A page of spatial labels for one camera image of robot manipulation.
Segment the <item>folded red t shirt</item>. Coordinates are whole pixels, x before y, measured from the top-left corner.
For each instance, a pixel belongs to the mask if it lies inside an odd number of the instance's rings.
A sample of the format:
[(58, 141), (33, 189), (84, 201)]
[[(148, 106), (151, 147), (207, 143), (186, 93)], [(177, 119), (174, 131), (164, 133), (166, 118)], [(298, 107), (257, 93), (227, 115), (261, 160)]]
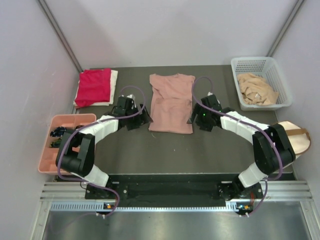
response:
[(79, 74), (75, 103), (88, 107), (95, 103), (108, 102), (111, 96), (111, 69), (86, 69)]

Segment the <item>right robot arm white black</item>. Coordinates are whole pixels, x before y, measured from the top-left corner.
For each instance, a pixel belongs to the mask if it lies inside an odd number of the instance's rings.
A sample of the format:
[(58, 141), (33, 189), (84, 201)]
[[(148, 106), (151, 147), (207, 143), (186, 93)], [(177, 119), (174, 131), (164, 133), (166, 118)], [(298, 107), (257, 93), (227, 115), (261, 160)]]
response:
[(296, 159), (282, 125), (259, 123), (242, 116), (230, 107), (223, 108), (212, 93), (195, 104), (187, 123), (195, 123), (200, 130), (207, 132), (218, 127), (252, 144), (254, 162), (231, 183), (218, 185), (220, 196), (225, 200), (245, 198), (251, 193), (253, 186), (261, 180), (266, 180), (274, 172), (280, 172)]

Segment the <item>cream round fabric bag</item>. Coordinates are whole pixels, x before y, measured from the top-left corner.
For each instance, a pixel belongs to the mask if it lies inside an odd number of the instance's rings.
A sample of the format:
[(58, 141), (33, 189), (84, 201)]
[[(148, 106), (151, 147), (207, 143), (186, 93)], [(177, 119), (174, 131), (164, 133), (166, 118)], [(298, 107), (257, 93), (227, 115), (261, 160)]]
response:
[(296, 159), (309, 150), (311, 147), (311, 137), (306, 128), (300, 127), (290, 121), (281, 121), (278, 124), (284, 128)]

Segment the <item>white perforated plastic basket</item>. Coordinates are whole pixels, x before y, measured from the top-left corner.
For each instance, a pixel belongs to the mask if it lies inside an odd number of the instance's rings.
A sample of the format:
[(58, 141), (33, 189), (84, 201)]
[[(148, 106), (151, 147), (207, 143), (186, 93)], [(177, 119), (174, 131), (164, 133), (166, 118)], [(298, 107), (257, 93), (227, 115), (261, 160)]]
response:
[[(275, 111), (280, 108), (289, 107), (292, 104), (293, 97), (285, 75), (274, 58), (266, 56), (235, 57), (231, 60), (230, 65), (241, 110)], [(267, 106), (246, 104), (237, 79), (239, 74), (245, 73), (251, 73), (266, 79), (266, 82), (273, 90), (279, 93), (276, 103)]]

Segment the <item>dark green rolled sock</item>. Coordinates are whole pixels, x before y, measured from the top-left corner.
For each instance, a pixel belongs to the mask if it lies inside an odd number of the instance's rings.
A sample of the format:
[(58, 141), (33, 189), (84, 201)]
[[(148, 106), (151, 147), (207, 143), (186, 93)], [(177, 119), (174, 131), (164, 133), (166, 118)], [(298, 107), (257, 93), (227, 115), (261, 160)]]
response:
[(61, 142), (62, 142), (61, 138), (58, 138), (58, 139), (54, 140), (53, 142), (51, 142), (50, 148), (59, 148)]

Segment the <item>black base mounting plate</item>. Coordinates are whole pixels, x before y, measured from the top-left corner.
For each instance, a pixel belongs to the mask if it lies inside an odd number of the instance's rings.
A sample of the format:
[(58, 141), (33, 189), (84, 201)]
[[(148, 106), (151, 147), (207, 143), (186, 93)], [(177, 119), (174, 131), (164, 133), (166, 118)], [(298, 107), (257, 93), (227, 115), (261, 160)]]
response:
[(236, 173), (111, 174), (107, 188), (120, 196), (119, 207), (224, 207), (263, 196), (261, 184), (234, 188)]

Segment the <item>dark blue rolled sock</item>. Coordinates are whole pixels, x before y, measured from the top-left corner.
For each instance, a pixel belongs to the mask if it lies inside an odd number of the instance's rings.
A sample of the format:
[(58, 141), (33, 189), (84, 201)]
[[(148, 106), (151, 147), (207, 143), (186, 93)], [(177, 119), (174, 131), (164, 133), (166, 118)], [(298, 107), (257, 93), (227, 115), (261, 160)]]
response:
[(59, 127), (56, 127), (54, 130), (52, 130), (49, 135), (53, 138), (60, 138), (64, 135), (66, 130), (67, 130), (66, 127), (59, 126)]

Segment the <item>pink printed t shirt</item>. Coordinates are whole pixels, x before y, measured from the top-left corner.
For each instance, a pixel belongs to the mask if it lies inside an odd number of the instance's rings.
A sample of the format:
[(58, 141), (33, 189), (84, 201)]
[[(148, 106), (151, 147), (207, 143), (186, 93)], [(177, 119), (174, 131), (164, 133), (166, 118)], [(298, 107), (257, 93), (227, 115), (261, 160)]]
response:
[(177, 73), (169, 76), (151, 74), (149, 83), (152, 86), (149, 125), (152, 132), (175, 134), (192, 134), (193, 127), (188, 124), (192, 114), (193, 75)]

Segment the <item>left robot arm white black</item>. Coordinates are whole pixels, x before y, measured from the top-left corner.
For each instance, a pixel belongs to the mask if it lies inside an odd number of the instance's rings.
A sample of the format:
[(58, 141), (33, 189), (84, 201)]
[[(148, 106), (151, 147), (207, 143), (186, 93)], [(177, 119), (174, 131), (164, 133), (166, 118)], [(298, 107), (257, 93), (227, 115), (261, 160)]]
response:
[(131, 131), (152, 122), (145, 106), (137, 106), (132, 94), (119, 96), (117, 105), (98, 120), (64, 132), (55, 161), (58, 173), (64, 170), (77, 176), (95, 185), (102, 198), (109, 198), (114, 187), (108, 183), (108, 174), (95, 165), (96, 144), (124, 127)]

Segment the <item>beige crumpled t shirt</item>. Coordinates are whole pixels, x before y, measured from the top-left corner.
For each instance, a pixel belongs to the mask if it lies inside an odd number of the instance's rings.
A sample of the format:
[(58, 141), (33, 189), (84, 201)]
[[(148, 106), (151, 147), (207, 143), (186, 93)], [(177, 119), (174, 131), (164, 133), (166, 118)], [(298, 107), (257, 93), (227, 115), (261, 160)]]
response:
[(247, 105), (270, 106), (277, 103), (279, 93), (263, 77), (253, 73), (236, 76), (243, 101)]

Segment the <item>aluminium rail frame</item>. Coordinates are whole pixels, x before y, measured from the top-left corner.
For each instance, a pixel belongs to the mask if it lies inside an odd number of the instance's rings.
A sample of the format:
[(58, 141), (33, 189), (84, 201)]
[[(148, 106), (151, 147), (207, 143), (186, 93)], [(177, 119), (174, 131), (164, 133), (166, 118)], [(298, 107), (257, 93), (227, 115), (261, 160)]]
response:
[(269, 181), (263, 203), (249, 217), (241, 199), (215, 207), (118, 207), (87, 199), (77, 182), (45, 183), (33, 240), (317, 240), (320, 216), (305, 181)]

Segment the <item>pink compartment tray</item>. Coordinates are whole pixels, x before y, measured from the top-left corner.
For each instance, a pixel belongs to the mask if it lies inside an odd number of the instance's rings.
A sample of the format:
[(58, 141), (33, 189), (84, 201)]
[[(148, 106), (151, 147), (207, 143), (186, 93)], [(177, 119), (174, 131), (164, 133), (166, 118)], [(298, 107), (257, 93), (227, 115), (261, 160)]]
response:
[(88, 125), (97, 119), (93, 113), (86, 114), (60, 114), (52, 118), (48, 135), (43, 147), (41, 159), (38, 165), (38, 171), (43, 174), (56, 175), (56, 158), (59, 152), (58, 148), (50, 148), (51, 142), (62, 137), (51, 137), (50, 132), (57, 127), (75, 130), (77, 127)]

